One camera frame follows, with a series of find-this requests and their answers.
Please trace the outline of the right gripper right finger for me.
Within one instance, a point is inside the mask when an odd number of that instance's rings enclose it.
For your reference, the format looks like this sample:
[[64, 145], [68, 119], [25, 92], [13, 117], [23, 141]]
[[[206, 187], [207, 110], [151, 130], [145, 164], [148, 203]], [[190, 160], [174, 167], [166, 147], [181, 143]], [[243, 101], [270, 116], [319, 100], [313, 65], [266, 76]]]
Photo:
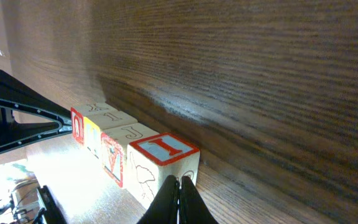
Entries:
[[180, 224], [218, 224], [188, 176], [181, 178], [179, 219]]

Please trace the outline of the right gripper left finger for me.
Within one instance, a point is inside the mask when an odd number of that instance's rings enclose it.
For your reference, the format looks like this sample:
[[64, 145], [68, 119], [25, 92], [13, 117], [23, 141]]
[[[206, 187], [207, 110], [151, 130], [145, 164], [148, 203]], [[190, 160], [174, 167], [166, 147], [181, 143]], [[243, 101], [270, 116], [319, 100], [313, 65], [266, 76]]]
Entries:
[[177, 224], [179, 181], [169, 175], [137, 224]]

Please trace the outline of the teal sided picture block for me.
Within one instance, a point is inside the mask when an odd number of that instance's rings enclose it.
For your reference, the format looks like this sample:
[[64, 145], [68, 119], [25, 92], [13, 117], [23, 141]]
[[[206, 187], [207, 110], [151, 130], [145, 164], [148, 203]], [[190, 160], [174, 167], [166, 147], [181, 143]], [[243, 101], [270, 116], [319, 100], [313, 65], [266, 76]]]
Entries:
[[124, 189], [127, 182], [129, 143], [154, 135], [158, 132], [141, 123], [106, 129], [101, 133], [102, 168], [119, 188]]

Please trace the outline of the green letter N block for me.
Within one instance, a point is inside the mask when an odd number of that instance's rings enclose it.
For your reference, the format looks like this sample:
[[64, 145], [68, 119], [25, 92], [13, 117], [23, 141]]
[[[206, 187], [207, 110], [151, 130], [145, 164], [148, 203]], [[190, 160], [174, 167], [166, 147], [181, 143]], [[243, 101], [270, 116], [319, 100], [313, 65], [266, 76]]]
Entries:
[[200, 150], [171, 133], [130, 142], [127, 147], [126, 189], [148, 209], [169, 175], [196, 183]]

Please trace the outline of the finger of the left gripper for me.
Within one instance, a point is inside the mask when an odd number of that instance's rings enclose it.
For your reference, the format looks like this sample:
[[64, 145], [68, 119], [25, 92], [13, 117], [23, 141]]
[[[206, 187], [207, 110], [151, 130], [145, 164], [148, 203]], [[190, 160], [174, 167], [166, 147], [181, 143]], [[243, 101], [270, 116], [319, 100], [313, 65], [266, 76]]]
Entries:
[[70, 133], [69, 110], [0, 70], [0, 154]]

